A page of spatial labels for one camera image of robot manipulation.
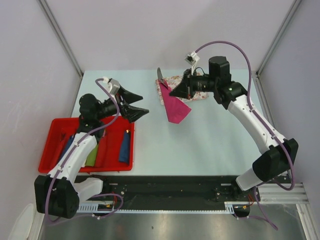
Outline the silver knife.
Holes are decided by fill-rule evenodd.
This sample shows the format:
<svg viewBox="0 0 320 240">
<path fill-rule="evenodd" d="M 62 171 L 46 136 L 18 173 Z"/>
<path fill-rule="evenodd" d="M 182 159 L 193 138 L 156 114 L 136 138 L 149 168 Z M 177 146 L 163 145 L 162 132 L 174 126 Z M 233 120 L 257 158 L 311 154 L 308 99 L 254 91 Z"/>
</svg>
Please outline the silver knife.
<svg viewBox="0 0 320 240">
<path fill-rule="evenodd" d="M 163 85 L 166 89 L 168 89 L 168 85 L 167 85 L 166 81 L 164 80 L 163 75 L 162 75 L 162 71 L 159 67 L 157 68 L 156 72 L 157 72 L 157 80 L 158 80 L 159 84 Z"/>
</svg>

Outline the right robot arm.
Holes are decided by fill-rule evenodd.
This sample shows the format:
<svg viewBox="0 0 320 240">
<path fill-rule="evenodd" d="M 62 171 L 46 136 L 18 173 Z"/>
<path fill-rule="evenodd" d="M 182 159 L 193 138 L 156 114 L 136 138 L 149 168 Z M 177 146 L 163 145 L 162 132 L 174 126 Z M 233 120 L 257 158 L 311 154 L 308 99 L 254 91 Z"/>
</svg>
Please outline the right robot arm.
<svg viewBox="0 0 320 240">
<path fill-rule="evenodd" d="M 199 56 L 189 53 L 185 60 L 191 68 L 184 71 L 181 82 L 170 92 L 170 96 L 191 99 L 197 92 L 213 93 L 215 101 L 235 116 L 254 140 L 261 156 L 252 167 L 239 175 L 230 188 L 231 196 L 242 201 L 249 189 L 273 180 L 293 169 L 298 151 L 295 139 L 286 139 L 251 103 L 248 90 L 232 80 L 230 63 L 224 56 L 208 60 L 208 73 L 197 75 Z"/>
</svg>

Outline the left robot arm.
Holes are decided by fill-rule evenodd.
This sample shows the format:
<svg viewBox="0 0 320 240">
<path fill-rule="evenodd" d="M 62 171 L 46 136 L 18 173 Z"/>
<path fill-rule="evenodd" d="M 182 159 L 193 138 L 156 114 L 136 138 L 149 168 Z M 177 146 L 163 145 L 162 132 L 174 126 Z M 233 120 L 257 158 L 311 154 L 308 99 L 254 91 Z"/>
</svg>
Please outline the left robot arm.
<svg viewBox="0 0 320 240">
<path fill-rule="evenodd" d="M 89 177 L 76 183 L 78 172 L 109 126 L 103 123 L 104 118 L 113 117 L 110 121 L 113 124 L 122 116 L 133 123 L 149 110 L 133 106 L 143 97 L 118 83 L 108 83 L 104 91 L 109 98 L 103 102 L 91 93 L 79 99 L 79 126 L 70 146 L 47 175 L 35 179 L 35 202 L 39 213 L 71 219 L 82 202 L 93 197 L 105 200 L 110 196 L 111 188 L 99 178 Z"/>
</svg>

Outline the pink paper napkin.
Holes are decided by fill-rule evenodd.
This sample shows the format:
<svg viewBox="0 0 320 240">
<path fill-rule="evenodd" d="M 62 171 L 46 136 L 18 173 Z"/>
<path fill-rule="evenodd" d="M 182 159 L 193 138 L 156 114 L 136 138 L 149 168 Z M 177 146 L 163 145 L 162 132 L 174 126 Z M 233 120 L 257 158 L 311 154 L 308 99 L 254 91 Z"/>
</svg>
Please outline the pink paper napkin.
<svg viewBox="0 0 320 240">
<path fill-rule="evenodd" d="M 170 90 L 162 83 L 159 86 L 168 121 L 173 124 L 180 124 L 191 112 L 191 108 L 177 97 L 170 96 Z"/>
</svg>

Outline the floral tray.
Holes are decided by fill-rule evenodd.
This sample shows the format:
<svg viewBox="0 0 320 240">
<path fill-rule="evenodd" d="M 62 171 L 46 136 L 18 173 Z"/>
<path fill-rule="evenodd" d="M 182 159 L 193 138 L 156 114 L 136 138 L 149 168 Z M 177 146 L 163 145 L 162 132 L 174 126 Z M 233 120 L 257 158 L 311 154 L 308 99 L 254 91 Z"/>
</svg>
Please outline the floral tray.
<svg viewBox="0 0 320 240">
<path fill-rule="evenodd" d="M 166 81 L 169 88 L 173 90 L 182 81 L 182 77 L 183 77 L 182 75 L 175 75 L 170 77 L 164 77 L 163 79 Z M 156 91 L 160 100 L 160 104 L 164 106 L 164 99 L 161 92 L 160 83 L 157 79 L 155 80 L 155 86 L 156 86 Z M 205 100 L 208 97 L 209 97 L 209 94 L 207 92 L 196 92 L 193 98 L 191 99 L 184 99 L 184 98 L 178 98 L 178 99 L 183 103 L 188 103 L 192 101 Z"/>
</svg>

